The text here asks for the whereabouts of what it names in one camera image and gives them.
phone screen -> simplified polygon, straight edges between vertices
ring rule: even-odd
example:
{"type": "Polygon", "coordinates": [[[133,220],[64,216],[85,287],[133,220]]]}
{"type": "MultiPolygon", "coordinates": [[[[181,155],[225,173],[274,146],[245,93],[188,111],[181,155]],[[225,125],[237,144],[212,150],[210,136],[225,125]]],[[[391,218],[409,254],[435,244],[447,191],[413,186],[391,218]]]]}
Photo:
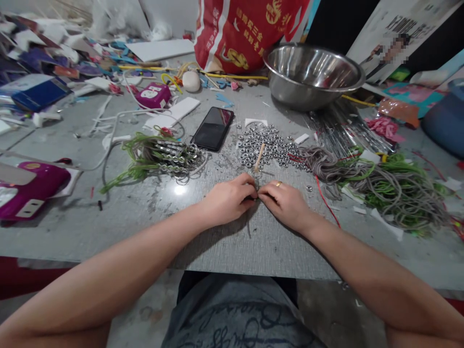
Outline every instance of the phone screen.
{"type": "Polygon", "coordinates": [[[200,147],[219,151],[232,118],[232,111],[212,107],[193,136],[193,142],[200,147]]]}

gray rope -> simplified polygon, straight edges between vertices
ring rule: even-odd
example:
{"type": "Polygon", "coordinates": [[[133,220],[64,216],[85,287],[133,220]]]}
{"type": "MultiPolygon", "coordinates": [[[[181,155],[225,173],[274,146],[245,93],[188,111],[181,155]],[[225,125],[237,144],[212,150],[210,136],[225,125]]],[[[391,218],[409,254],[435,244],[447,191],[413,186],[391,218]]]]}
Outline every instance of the gray rope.
{"type": "MultiPolygon", "coordinates": [[[[313,174],[327,184],[324,193],[331,200],[342,199],[337,183],[363,176],[372,168],[372,165],[362,162],[340,166],[337,157],[322,147],[300,148],[300,153],[313,174]]],[[[390,223],[399,228],[416,230],[430,223],[437,227],[450,223],[450,215],[443,206],[443,196],[426,175],[416,172],[390,173],[382,168],[382,164],[378,164],[367,178],[353,180],[350,184],[357,192],[374,194],[387,203],[379,209],[379,213],[386,220],[387,216],[393,215],[390,223]],[[385,185],[385,182],[390,184],[391,192],[379,192],[379,186],[385,185]]]]}

hand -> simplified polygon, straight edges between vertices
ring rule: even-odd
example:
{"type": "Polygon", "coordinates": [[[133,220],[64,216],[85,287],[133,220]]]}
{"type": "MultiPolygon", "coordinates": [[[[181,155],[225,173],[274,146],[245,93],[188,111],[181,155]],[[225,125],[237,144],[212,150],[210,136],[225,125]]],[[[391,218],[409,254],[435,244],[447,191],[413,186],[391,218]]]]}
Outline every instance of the hand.
{"type": "Polygon", "coordinates": [[[293,186],[273,180],[258,191],[258,197],[274,216],[292,230],[303,233],[326,220],[311,211],[301,192],[293,186]]]}
{"type": "Polygon", "coordinates": [[[199,205],[209,227],[214,227],[238,219],[255,204],[257,197],[255,180],[243,173],[231,181],[216,184],[199,205]]]}

stainless steel bowl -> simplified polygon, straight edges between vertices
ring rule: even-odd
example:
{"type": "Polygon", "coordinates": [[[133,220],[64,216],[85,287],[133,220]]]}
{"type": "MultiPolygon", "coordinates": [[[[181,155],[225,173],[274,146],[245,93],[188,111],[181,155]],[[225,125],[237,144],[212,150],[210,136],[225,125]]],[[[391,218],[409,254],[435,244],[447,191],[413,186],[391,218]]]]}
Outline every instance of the stainless steel bowl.
{"type": "Polygon", "coordinates": [[[344,55],[301,43],[271,48],[263,59],[271,70],[271,94],[300,111],[320,109],[366,80],[361,67],[344,55]]]}

